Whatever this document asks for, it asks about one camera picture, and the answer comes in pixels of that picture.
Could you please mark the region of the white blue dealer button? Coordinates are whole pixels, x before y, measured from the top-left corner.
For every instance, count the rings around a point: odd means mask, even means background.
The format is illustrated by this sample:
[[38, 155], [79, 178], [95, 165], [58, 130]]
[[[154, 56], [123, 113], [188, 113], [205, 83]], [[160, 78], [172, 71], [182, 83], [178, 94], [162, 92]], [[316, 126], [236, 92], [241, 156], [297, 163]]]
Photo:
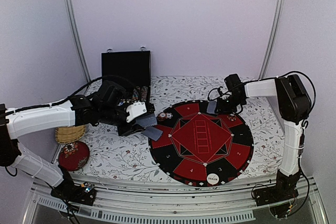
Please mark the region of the white blue dealer button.
[[219, 176], [215, 173], [211, 173], [207, 175], [207, 182], [210, 185], [216, 185], [219, 182]]

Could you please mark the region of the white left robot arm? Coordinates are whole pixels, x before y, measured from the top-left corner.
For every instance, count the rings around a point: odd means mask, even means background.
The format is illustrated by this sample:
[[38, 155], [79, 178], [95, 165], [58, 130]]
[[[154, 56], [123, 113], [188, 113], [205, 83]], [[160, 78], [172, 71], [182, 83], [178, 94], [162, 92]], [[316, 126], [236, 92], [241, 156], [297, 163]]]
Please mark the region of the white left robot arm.
[[147, 97], [132, 100], [132, 93], [119, 84], [105, 80], [98, 91], [81, 95], [78, 91], [63, 100], [18, 109], [1, 104], [1, 166], [19, 169], [38, 178], [67, 200], [78, 195], [69, 173], [60, 165], [47, 162], [19, 143], [19, 137], [57, 127], [107, 124], [128, 136], [143, 131], [139, 123], [152, 116], [155, 108]]

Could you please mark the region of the red black small chip stack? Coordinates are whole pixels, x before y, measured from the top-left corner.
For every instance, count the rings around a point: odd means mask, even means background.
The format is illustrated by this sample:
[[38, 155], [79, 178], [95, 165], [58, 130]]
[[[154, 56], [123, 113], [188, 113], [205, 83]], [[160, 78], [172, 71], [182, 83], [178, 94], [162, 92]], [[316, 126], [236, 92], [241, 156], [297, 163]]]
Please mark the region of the red black small chip stack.
[[227, 118], [228, 118], [230, 121], [234, 122], [234, 121], [237, 120], [237, 115], [235, 115], [235, 114], [229, 114], [229, 115], [227, 116]]

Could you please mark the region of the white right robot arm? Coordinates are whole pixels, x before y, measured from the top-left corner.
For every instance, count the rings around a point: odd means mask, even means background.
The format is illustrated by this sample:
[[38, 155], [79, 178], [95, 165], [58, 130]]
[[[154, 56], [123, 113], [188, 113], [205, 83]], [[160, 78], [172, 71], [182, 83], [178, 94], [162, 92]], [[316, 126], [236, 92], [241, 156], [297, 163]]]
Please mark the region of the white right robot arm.
[[237, 74], [225, 78], [226, 91], [215, 88], [214, 98], [217, 114], [237, 113], [237, 107], [246, 105], [247, 99], [274, 97], [284, 122], [283, 158], [277, 171], [276, 186], [271, 196], [276, 201], [284, 200], [291, 194], [292, 187], [303, 175], [300, 159], [304, 149], [305, 129], [308, 118], [316, 103], [317, 95], [309, 96], [301, 78], [309, 83], [311, 79], [303, 72], [293, 70], [276, 77], [242, 82]]

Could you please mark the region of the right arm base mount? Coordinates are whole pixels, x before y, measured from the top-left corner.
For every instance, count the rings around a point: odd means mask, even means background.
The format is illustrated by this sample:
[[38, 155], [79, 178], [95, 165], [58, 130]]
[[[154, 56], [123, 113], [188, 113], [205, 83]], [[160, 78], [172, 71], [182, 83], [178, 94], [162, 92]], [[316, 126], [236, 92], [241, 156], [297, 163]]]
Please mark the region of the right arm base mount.
[[289, 178], [277, 178], [276, 184], [267, 186], [257, 184], [251, 191], [257, 206], [275, 204], [269, 208], [277, 219], [287, 218], [292, 212], [298, 197], [297, 181]]

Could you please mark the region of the red orange chip stack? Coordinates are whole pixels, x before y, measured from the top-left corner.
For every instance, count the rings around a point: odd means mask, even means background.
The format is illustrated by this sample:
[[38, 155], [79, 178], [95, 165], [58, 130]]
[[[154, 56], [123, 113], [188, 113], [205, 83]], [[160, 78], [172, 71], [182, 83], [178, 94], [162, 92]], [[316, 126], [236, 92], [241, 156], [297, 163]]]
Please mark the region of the red orange chip stack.
[[164, 113], [164, 112], [162, 112], [162, 113], [160, 113], [160, 114], [157, 115], [157, 120], [158, 121], [164, 121], [166, 119], [167, 119], [167, 114]]

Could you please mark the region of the white black chip stack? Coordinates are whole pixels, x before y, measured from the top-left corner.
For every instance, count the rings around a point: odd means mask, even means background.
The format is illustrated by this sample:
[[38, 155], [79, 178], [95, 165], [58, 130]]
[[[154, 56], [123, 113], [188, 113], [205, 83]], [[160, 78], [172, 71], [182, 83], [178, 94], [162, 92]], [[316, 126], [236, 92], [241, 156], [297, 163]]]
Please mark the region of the white black chip stack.
[[166, 114], [166, 117], [167, 117], [168, 119], [171, 119], [171, 118], [173, 117], [173, 114], [172, 114], [172, 113], [167, 113], [167, 114]]

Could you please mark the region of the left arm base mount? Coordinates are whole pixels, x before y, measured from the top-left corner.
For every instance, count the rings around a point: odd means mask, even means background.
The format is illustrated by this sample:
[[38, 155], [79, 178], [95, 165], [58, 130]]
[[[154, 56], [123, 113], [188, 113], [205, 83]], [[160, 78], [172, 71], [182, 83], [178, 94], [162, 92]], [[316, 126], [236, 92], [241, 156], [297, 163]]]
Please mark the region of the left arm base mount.
[[93, 206], [97, 191], [92, 183], [84, 182], [75, 185], [73, 181], [64, 180], [57, 187], [53, 187], [50, 194], [63, 201]]

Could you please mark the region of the blue playing card deck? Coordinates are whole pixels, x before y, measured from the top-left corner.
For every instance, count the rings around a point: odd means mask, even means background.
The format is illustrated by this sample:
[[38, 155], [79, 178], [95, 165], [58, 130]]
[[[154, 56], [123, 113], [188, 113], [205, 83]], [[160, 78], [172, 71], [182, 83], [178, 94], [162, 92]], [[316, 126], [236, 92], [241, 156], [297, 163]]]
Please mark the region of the blue playing card deck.
[[155, 114], [152, 113], [152, 114], [142, 115], [136, 118], [135, 123], [141, 127], [155, 126], [157, 125], [157, 119], [155, 117]]

